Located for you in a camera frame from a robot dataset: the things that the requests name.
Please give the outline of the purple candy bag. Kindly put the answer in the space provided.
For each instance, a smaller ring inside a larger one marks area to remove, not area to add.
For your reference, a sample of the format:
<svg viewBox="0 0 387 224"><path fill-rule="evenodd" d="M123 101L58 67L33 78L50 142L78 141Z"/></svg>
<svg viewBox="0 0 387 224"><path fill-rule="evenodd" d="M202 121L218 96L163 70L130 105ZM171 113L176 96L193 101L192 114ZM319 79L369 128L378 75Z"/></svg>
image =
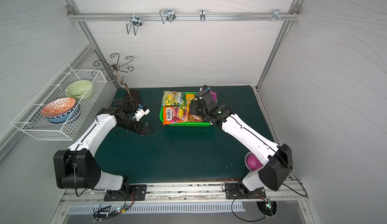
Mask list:
<svg viewBox="0 0 387 224"><path fill-rule="evenodd" d="M210 91L213 101L217 102L217 93L214 91Z"/></svg>

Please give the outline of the yellow candy bag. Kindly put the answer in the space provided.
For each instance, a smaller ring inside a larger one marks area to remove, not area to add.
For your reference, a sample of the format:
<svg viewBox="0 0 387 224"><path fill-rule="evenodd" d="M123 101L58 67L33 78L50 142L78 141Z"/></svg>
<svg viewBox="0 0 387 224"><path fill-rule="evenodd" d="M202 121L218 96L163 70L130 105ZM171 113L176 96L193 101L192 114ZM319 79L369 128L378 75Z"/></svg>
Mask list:
<svg viewBox="0 0 387 224"><path fill-rule="evenodd" d="M186 93L186 103L189 123L203 123L204 118L199 115L199 104L195 94Z"/></svg>

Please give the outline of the green plastic basket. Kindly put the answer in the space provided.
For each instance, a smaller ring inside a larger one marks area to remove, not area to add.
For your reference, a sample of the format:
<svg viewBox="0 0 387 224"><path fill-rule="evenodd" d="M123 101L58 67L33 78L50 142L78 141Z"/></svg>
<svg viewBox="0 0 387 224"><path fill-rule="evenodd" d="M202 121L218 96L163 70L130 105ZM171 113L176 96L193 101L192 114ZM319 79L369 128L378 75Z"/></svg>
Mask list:
<svg viewBox="0 0 387 224"><path fill-rule="evenodd" d="M160 121L163 123L163 119L162 119L162 110L163 110L163 107L164 106L161 106L160 108L160 113L159 113L159 119ZM189 123L189 122L186 122L186 123L177 123L177 124L171 124L171 125L168 125L168 126L171 126L171 127L209 127L210 126L210 123L208 122L203 122L203 123Z"/></svg>

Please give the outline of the orange Fox's candy bag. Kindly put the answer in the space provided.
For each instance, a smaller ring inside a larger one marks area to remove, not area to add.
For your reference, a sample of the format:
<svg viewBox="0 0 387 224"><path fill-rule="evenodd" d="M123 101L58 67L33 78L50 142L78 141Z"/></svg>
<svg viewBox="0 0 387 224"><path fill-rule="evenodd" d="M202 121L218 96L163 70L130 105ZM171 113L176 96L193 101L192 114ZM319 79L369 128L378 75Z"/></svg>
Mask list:
<svg viewBox="0 0 387 224"><path fill-rule="evenodd" d="M184 106L164 106L162 110L163 125L188 122L188 111Z"/></svg>

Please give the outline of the green Fox's candy bag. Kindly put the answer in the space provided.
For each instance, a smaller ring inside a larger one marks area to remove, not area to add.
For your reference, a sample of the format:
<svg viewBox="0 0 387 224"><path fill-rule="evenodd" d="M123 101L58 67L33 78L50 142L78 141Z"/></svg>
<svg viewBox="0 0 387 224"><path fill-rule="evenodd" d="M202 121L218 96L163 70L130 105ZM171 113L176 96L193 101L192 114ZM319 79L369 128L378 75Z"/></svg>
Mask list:
<svg viewBox="0 0 387 224"><path fill-rule="evenodd" d="M184 92L164 91L161 105L167 107L186 106L186 94Z"/></svg>

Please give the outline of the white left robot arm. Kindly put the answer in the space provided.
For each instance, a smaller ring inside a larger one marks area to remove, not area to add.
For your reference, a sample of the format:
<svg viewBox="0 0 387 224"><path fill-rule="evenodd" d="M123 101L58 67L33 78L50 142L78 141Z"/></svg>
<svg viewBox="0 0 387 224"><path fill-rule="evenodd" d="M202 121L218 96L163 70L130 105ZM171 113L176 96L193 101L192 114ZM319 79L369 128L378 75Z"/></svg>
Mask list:
<svg viewBox="0 0 387 224"><path fill-rule="evenodd" d="M116 99L113 107L102 108L97 113L92 125L74 144L55 153L53 163L58 188L129 192L127 177L102 171L95 155L108 133L115 127L141 136L153 132L151 125L141 120L150 113L149 108L135 106L132 109L134 115L129 117L130 106L128 99Z"/></svg>

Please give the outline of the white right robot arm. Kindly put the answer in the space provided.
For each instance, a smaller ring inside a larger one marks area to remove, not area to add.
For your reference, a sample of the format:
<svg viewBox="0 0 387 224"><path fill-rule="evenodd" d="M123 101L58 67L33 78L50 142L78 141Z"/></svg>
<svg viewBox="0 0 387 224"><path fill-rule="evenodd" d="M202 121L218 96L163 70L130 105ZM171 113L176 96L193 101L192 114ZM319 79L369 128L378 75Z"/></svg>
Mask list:
<svg viewBox="0 0 387 224"><path fill-rule="evenodd" d="M280 146L268 140L226 105L218 105L208 86L201 87L195 94L195 99L198 105L196 112L206 122L233 136L262 164L239 181L239 189L246 193L265 187L273 191L279 190L292 171L291 148L286 144Z"/></svg>

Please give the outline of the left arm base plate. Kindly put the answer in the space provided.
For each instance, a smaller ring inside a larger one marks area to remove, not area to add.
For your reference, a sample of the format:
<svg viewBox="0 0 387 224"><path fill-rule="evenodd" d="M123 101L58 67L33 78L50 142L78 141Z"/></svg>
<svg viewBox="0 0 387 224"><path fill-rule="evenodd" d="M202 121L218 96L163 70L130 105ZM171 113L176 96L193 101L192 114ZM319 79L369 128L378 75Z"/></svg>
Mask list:
<svg viewBox="0 0 387 224"><path fill-rule="evenodd" d="M145 184L126 185L121 190L106 191L104 201L144 201L146 192L147 185Z"/></svg>

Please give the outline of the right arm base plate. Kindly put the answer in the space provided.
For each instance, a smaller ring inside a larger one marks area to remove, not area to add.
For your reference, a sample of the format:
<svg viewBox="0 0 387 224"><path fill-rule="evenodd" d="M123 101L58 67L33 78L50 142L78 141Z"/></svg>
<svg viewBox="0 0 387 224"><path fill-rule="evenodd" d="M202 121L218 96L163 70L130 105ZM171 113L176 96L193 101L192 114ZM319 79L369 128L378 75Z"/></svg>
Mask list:
<svg viewBox="0 0 387 224"><path fill-rule="evenodd" d="M254 192L248 191L238 183L224 182L222 190L225 192L226 199L266 199L264 188L258 188Z"/></svg>

